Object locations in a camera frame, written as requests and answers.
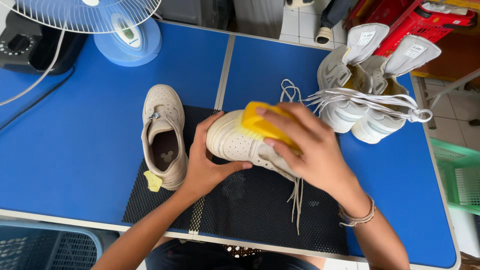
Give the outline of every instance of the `bracelet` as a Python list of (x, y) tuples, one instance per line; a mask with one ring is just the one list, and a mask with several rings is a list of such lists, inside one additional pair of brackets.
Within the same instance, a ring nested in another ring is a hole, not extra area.
[(368, 194), (367, 194), (367, 196), (368, 196), (368, 198), (370, 198), (370, 201), (372, 202), (372, 207), (370, 208), (370, 213), (368, 213), (368, 215), (366, 215), (363, 218), (354, 218), (354, 217), (351, 217), (351, 216), (347, 215), (345, 213), (345, 209), (343, 209), (343, 207), (341, 205), (338, 205), (338, 210), (340, 212), (340, 217), (343, 220), (345, 220), (346, 222), (348, 222), (348, 223), (340, 222), (340, 226), (344, 225), (344, 226), (348, 226), (348, 227), (355, 227), (355, 226), (357, 226), (357, 224), (367, 223), (370, 220), (372, 220), (373, 216), (375, 215), (376, 206), (375, 206), (375, 202), (373, 201), (372, 197), (370, 197), (370, 195), (368, 195)]

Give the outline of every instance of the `black rubber mat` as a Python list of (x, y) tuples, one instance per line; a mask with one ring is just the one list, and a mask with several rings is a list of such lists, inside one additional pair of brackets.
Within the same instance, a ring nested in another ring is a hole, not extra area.
[[(214, 110), (192, 106), (184, 106), (184, 110), (183, 133), (188, 153), (197, 123)], [(217, 157), (213, 161), (217, 164), (227, 162)], [(143, 161), (125, 210), (124, 222), (137, 222), (173, 193), (164, 188), (157, 193), (150, 192), (143, 176), (146, 170)], [(171, 228), (198, 228), (199, 233), (220, 237), (347, 255), (347, 236), (345, 228), (339, 225), (337, 202), (326, 192), (304, 184), (300, 235), (297, 235), (296, 212), (293, 222), (291, 220), (293, 202), (287, 203), (294, 183), (257, 166), (230, 175), (199, 200), (201, 203), (196, 204), (196, 213), (193, 207), (188, 208)]]

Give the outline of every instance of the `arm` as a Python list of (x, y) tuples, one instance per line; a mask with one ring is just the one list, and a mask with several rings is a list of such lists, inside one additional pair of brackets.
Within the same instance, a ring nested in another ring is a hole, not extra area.
[[(294, 115), (298, 122), (264, 108), (257, 108), (257, 113), (294, 140), (302, 154), (295, 155), (278, 140), (266, 138), (265, 143), (272, 146), (305, 181), (329, 193), (349, 216), (367, 216), (370, 199), (343, 160), (332, 128), (300, 103), (278, 103), (278, 106)], [(373, 219), (358, 224), (354, 232), (371, 269), (409, 269), (402, 242), (378, 209)]]
[(206, 133), (210, 125), (223, 114), (219, 112), (198, 124), (183, 185), (168, 200), (117, 239), (93, 266), (93, 270), (137, 269), (167, 228), (185, 209), (212, 191), (230, 174), (252, 167), (251, 163), (243, 161), (225, 165), (216, 165), (210, 161), (212, 154), (205, 146)]

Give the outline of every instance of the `black appliance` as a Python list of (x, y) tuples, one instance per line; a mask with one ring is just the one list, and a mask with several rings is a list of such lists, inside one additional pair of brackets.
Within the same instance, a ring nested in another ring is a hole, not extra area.
[[(0, 34), (0, 67), (6, 70), (42, 74), (52, 63), (61, 30), (42, 25), (14, 11), (6, 18)], [(48, 75), (67, 72), (77, 59), (88, 34), (65, 32), (60, 53)]]

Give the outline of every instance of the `shorts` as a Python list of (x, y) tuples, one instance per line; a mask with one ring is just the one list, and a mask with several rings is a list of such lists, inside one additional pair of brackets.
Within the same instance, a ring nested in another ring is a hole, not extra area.
[(220, 244), (170, 240), (148, 254), (147, 270), (319, 270), (313, 264), (276, 252), (234, 258)]

